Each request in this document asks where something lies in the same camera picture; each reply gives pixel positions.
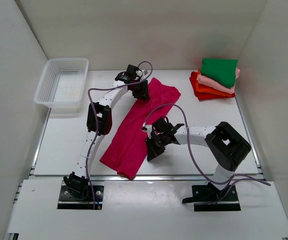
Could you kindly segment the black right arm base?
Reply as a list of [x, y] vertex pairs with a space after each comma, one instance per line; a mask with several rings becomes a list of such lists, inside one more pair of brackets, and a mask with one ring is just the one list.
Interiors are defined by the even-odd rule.
[[192, 185], [192, 196], [184, 198], [182, 204], [194, 204], [195, 212], [241, 211], [235, 185], [227, 185], [223, 190], [218, 190], [211, 183]]

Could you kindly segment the magenta t-shirt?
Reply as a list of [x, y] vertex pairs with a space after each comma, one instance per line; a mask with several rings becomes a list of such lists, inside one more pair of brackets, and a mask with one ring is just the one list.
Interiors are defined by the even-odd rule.
[[152, 124], [166, 116], [172, 108], [170, 104], [175, 104], [181, 96], [177, 88], [164, 85], [156, 78], [148, 84], [148, 92], [150, 99], [138, 99], [134, 103], [100, 159], [102, 164], [129, 180], [136, 176], [147, 156], [147, 134], [141, 129], [145, 119], [147, 124]]

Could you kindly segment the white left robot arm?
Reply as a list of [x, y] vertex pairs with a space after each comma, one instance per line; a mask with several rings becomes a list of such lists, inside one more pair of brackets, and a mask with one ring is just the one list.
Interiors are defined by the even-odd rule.
[[87, 91], [90, 104], [88, 107], [86, 127], [87, 135], [80, 157], [69, 176], [63, 181], [67, 191], [77, 201], [85, 201], [90, 197], [95, 198], [95, 191], [90, 180], [90, 168], [96, 156], [99, 145], [112, 128], [112, 110], [118, 101], [129, 91], [136, 99], [148, 100], [149, 72], [141, 69], [142, 64], [128, 65], [125, 71], [117, 74], [110, 88], [90, 88]]

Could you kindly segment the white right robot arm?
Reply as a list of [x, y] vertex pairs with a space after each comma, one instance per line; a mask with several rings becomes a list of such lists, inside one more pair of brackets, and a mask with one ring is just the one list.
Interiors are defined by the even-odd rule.
[[153, 124], [144, 124], [147, 134], [147, 161], [160, 156], [169, 144], [207, 147], [218, 165], [208, 180], [208, 196], [220, 200], [226, 194], [238, 166], [251, 151], [251, 145], [229, 123], [222, 121], [217, 126], [196, 127], [183, 123], [172, 125], [166, 117], [160, 117]]

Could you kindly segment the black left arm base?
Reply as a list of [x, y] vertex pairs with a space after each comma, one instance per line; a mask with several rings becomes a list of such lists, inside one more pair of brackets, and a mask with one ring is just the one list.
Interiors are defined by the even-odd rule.
[[72, 172], [63, 177], [57, 208], [62, 210], [102, 210], [104, 185], [90, 185], [84, 176]]

